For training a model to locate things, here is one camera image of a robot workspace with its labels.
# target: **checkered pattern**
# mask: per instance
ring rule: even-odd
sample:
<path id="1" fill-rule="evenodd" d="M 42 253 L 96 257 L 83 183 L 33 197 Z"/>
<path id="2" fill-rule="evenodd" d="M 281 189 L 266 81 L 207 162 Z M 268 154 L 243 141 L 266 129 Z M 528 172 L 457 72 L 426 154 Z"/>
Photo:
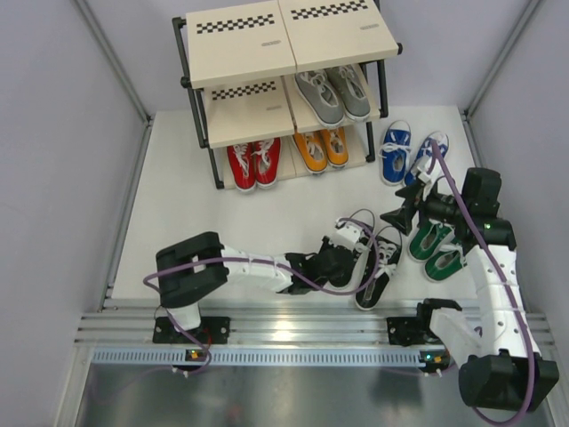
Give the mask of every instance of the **checkered pattern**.
<path id="1" fill-rule="evenodd" d="M 238 18 L 236 20 L 218 20 L 217 22 L 207 22 L 197 24 L 197 34 L 203 33 L 222 33 L 223 31 L 233 31 L 234 29 L 264 27 L 274 24 L 274 15 L 250 16 L 249 18 Z"/>
<path id="2" fill-rule="evenodd" d="M 308 18 L 319 18 L 321 16 L 339 15 L 341 13 L 357 12 L 367 9 L 365 0 L 352 0 L 349 3 L 329 4 L 327 6 L 311 7 L 291 11 L 294 20 L 307 20 Z"/>
<path id="3" fill-rule="evenodd" d="M 261 84 L 247 85 L 242 87 L 232 87 L 231 89 L 222 89 L 220 91 L 212 92 L 212 99 L 227 100 L 232 98 L 239 98 L 240 96 L 254 95 L 256 93 L 265 93 L 276 90 L 275 82 L 264 82 Z"/>

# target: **sneaker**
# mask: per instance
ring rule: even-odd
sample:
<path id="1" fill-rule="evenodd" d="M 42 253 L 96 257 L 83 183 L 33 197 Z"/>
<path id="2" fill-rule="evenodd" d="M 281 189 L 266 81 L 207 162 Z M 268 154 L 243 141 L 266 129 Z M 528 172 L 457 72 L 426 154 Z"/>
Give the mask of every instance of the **sneaker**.
<path id="1" fill-rule="evenodd" d="M 420 227 L 409 244 L 409 255 L 415 261 L 426 261 L 435 253 L 438 246 L 447 239 L 452 230 L 447 225 L 432 222 Z"/>
<path id="2" fill-rule="evenodd" d="M 294 83 L 322 126 L 335 129 L 344 121 L 343 105 L 322 69 L 298 73 Z"/>
<path id="3" fill-rule="evenodd" d="M 276 182 L 278 159 L 281 155 L 281 139 L 255 142 L 255 178 L 259 187 L 267 189 Z"/>
<path id="4" fill-rule="evenodd" d="M 320 136 L 326 147 L 328 163 L 333 167 L 344 167 L 348 162 L 348 146 L 346 145 L 344 128 L 320 131 Z"/>
<path id="5" fill-rule="evenodd" d="M 344 103 L 346 116 L 357 122 L 366 120 L 370 116 L 370 102 L 354 66 L 327 68 L 326 75 Z"/>
<path id="6" fill-rule="evenodd" d="M 448 136 L 446 135 L 446 133 L 433 132 L 421 144 L 421 147 L 419 148 L 419 152 L 417 153 L 417 157 L 415 158 L 415 161 L 413 162 L 413 166 L 411 166 L 411 170 L 405 176 L 405 185 L 411 185 L 415 182 L 415 180 L 416 180 L 415 174 L 417 173 L 415 166 L 417 165 L 417 163 L 419 163 L 419 160 L 421 160 L 421 158 L 423 156 L 433 157 L 433 148 L 431 146 L 431 141 L 437 142 L 438 148 L 441 150 L 441 154 L 443 155 L 443 157 L 445 157 L 446 153 L 448 153 L 449 141 L 448 141 Z"/>
<path id="7" fill-rule="evenodd" d="M 380 147 L 383 158 L 383 181 L 388 185 L 397 185 L 404 177 L 409 166 L 411 153 L 411 129 L 403 120 L 393 123 L 385 133 Z"/>
<path id="8" fill-rule="evenodd" d="M 318 175 L 324 172 L 328 166 L 328 159 L 319 133 L 295 133 L 294 145 L 310 173 Z"/>
<path id="9" fill-rule="evenodd" d="M 366 288 L 356 294 L 356 306 L 360 310 L 371 310 L 377 305 L 381 298 L 381 294 L 388 285 L 393 273 L 397 268 L 397 263 L 401 258 L 401 246 L 387 240 L 386 238 L 376 237 L 379 246 L 379 263 L 380 269 L 375 275 L 375 280 Z M 364 278 L 362 283 L 365 283 L 370 274 L 372 274 L 373 267 L 376 263 L 375 251 L 373 247 L 367 257 L 367 264 L 365 265 Z"/>
<path id="10" fill-rule="evenodd" d="M 462 256 L 461 242 L 454 238 L 450 244 L 442 245 L 425 264 L 427 278 L 434 282 L 448 279 L 466 265 Z"/>
<path id="11" fill-rule="evenodd" d="M 237 189 L 245 193 L 252 191 L 256 183 L 252 163 L 252 144 L 232 145 L 227 150 Z"/>

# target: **green sneaker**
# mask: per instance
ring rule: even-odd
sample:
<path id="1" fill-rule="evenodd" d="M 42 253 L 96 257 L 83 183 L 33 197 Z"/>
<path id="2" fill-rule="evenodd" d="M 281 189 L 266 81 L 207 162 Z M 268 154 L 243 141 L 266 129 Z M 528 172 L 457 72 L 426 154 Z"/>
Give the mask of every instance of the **green sneaker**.
<path id="1" fill-rule="evenodd" d="M 442 245 L 439 251 L 425 264 L 429 280 L 440 282 L 452 276 L 466 265 L 462 256 L 462 246 L 457 238 L 450 244 Z"/>
<path id="2" fill-rule="evenodd" d="M 444 224 L 428 223 L 421 227 L 409 244 L 409 255 L 418 262 L 426 261 L 437 250 L 437 247 L 452 231 Z"/>

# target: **white wall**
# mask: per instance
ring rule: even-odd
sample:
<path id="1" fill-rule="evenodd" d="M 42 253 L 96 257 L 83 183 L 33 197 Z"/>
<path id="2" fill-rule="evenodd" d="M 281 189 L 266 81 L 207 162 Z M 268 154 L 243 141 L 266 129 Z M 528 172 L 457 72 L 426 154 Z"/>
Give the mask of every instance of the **white wall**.
<path id="1" fill-rule="evenodd" d="M 565 371 L 569 369 L 567 16 L 566 1 L 543 2 L 474 119 L 485 163 L 502 173 L 502 208 L 516 232 L 525 298 L 547 314 Z"/>
<path id="2" fill-rule="evenodd" d="M 51 425 L 142 124 L 70 0 L 0 14 L 0 424 Z"/>
<path id="3" fill-rule="evenodd" d="M 254 0 L 89 0 L 152 113 L 188 109 L 171 19 Z M 386 62 L 393 105 L 466 108 L 525 1 L 382 0 L 401 57 Z"/>

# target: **gray sneaker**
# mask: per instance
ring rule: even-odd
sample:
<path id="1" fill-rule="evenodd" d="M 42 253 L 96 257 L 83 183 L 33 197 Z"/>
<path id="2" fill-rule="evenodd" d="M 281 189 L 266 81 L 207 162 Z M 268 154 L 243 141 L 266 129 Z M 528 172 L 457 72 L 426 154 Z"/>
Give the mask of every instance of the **gray sneaker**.
<path id="1" fill-rule="evenodd" d="M 326 75 L 344 102 L 346 116 L 357 122 L 366 120 L 370 116 L 370 103 L 354 67 L 327 68 Z"/>
<path id="2" fill-rule="evenodd" d="M 298 73 L 294 83 L 322 126 L 335 129 L 344 121 L 344 108 L 322 69 Z"/>

